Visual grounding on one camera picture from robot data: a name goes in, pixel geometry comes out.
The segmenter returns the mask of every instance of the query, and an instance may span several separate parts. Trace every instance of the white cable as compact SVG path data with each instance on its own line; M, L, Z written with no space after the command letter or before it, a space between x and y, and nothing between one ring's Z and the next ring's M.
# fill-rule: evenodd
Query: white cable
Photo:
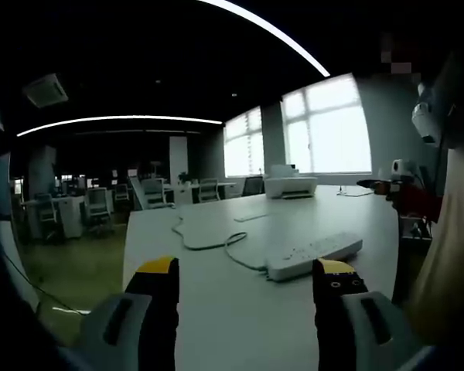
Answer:
M233 257L232 255L230 255L230 252L229 252L229 246L233 245L234 243L236 242L239 242L241 240L243 240L244 238L247 237L247 232L237 232L237 233L234 233L232 236L228 237L223 243L219 243L219 244L216 244L216 245L209 245L209 246L203 246L203 247L197 247L197 248L189 248L188 246L186 246L185 242L184 242L184 236L183 234L177 230L177 227L180 226L182 223L183 223L184 219L179 216L179 222L172 227L172 231L177 233L179 236L182 237L183 239L183 246L188 249L188 250L194 250L194 251L201 251L201 250L211 250L211 249L216 249L218 247L224 247L224 250L225 250L225 253L227 254L227 256L233 260L234 262L236 262L237 264L240 264L242 265L243 267L246 267L246 268L249 268L249 269L252 269L253 271L265 271L266 268L265 267L253 267L247 263L244 263L242 260L238 260L236 259L235 257Z

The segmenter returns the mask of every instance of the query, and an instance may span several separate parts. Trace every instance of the office chair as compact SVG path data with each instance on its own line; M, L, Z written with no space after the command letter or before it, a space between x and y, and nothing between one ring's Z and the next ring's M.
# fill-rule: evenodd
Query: office chair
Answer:
M144 179L141 186L145 192L146 202L150 209L166 207L165 189L163 179Z
M59 233L59 220L53 204L52 195L49 193L35 194L36 213L38 216L39 225L43 242L47 242Z
M117 184L115 186L115 202L128 201L129 192L127 189L127 184Z
M105 226L113 230L110 211L108 210L107 189L90 188L87 190L87 214L92 225L90 231L101 233Z
M218 195L218 179L201 179L198 198L200 199L200 203L220 201L220 196Z
M254 196L264 193L264 182L262 176L250 176L244 180L242 196Z

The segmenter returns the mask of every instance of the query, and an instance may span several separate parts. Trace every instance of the white printer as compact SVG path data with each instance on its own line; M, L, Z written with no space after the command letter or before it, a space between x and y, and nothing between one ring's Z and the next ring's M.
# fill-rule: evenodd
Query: white printer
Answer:
M316 178L300 176L292 165L273 165L264 180L264 193L269 199L313 197L316 184Z

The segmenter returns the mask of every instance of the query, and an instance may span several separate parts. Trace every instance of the white office chair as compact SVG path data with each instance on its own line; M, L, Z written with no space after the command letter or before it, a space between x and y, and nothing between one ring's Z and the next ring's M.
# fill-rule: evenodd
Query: white office chair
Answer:
M55 205L49 193L38 193L35 195L35 200L38 202L36 212L41 225L41 234L43 240L47 241L58 233L59 220L56 217Z
M110 210L108 209L106 188L90 188L87 190L87 215L92 224L90 230L100 233L106 225L113 230Z
M144 179L141 181L141 186L150 209L167 206L163 179Z
M218 179L201 179L198 198L200 199L200 203L220 201L220 196L218 195Z
M115 186L115 202L128 201L129 200L129 191L127 189L127 184L117 184Z

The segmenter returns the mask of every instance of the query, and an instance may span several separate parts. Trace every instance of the ceiling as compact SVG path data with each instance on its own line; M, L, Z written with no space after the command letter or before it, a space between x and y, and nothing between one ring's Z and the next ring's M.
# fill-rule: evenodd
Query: ceiling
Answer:
M450 38L423 32L407 10L234 0L291 36L332 76L388 73L393 60L437 70ZM4 13L0 38L0 111L5 138L57 121L107 115L169 115L226 121L324 77L296 51L252 22L197 0L122 5L52 5ZM57 73L69 101L38 109L22 87ZM32 135L109 128L206 131L212 124L98 121Z

